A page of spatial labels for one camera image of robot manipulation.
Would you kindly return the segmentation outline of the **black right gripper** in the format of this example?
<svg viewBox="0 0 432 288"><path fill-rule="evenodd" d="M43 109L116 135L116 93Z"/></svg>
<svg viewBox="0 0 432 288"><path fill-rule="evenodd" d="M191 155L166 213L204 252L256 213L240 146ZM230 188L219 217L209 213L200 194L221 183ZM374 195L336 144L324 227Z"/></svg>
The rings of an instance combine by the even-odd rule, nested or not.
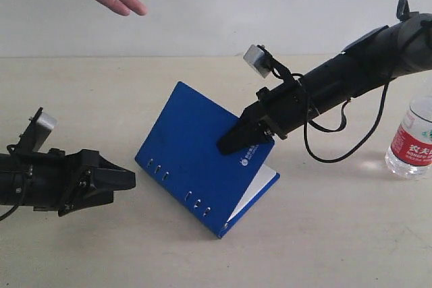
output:
<svg viewBox="0 0 432 288"><path fill-rule="evenodd" d="M287 134L314 117L314 107L304 86L281 84L263 88L259 99L247 106L239 120L217 141L222 155L269 143L273 136L285 139Z"/></svg>

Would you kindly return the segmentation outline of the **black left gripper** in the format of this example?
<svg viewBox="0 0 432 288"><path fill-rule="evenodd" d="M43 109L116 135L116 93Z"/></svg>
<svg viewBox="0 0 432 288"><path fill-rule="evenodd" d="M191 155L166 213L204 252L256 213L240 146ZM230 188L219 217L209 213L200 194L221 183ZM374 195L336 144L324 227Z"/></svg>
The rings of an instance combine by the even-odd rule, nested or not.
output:
<svg viewBox="0 0 432 288"><path fill-rule="evenodd" d="M56 212L59 217L113 203L113 191L136 187L133 171L109 162L96 150L83 149L35 165L33 175L33 210Z"/></svg>

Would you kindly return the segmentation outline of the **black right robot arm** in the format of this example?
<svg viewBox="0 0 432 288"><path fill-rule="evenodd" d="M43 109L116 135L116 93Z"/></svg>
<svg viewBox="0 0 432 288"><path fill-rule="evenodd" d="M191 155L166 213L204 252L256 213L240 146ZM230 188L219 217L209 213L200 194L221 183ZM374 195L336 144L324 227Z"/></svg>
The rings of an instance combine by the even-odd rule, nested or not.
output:
<svg viewBox="0 0 432 288"><path fill-rule="evenodd" d="M401 76L431 69L431 14L411 13L393 26L370 31L341 53L295 78L262 45L251 45L244 60L259 74L278 71L282 84L260 89L256 102L217 141L228 155L287 135L339 104Z"/></svg>

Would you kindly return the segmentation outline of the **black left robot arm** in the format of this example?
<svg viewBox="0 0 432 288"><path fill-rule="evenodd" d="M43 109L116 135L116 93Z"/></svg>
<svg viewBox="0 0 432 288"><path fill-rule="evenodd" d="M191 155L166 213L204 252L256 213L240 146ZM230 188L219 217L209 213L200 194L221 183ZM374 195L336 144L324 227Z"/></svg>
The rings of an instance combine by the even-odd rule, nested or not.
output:
<svg viewBox="0 0 432 288"><path fill-rule="evenodd" d="M66 154L24 152L10 147L1 155L1 205L34 211L72 212L110 204L116 191L136 187L133 171L104 159L96 150Z"/></svg>

